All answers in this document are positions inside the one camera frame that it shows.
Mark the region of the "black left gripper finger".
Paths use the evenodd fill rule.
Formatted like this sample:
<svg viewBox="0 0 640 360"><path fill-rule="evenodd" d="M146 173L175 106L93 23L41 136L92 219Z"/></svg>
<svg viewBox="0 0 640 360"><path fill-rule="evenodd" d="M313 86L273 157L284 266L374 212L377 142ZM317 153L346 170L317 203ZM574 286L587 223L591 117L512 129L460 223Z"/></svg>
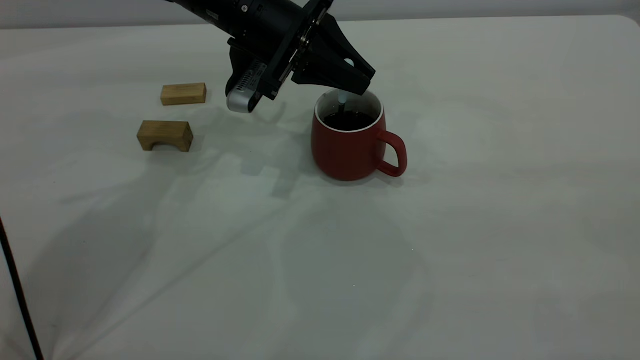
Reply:
<svg viewBox="0 0 640 360"><path fill-rule="evenodd" d="M336 18L325 14L313 24L311 14L300 14L300 31L311 27L309 44L299 60L300 82L370 82L376 70L346 38Z"/></svg>
<svg viewBox="0 0 640 360"><path fill-rule="evenodd" d="M298 85L318 85L362 95L371 85L371 78L362 74L342 74L322 71L296 71L291 80Z"/></svg>

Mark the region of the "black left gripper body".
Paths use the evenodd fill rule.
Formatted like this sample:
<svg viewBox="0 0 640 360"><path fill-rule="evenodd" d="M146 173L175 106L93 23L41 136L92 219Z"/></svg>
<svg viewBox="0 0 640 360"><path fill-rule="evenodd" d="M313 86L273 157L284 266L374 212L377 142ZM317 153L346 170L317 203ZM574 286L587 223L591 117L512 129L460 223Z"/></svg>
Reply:
<svg viewBox="0 0 640 360"><path fill-rule="evenodd" d="M303 7L292 0L222 0L220 5L220 28L231 37L226 95L257 63L265 69L255 91L274 100L333 1L309 0Z"/></svg>

